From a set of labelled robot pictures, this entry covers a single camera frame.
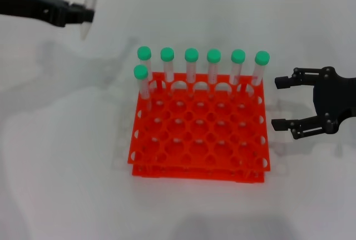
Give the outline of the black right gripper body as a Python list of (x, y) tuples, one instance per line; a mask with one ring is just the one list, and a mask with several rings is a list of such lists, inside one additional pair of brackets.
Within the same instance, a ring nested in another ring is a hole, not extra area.
[(333, 67), (322, 68), (313, 102), (325, 133), (337, 133), (344, 120), (355, 117), (355, 78), (341, 77)]

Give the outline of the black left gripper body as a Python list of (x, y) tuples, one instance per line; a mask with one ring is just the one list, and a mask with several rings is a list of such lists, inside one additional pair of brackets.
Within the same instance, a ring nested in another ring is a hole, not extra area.
[(1, 0), (1, 15), (36, 19), (64, 27), (68, 2), (65, 0)]

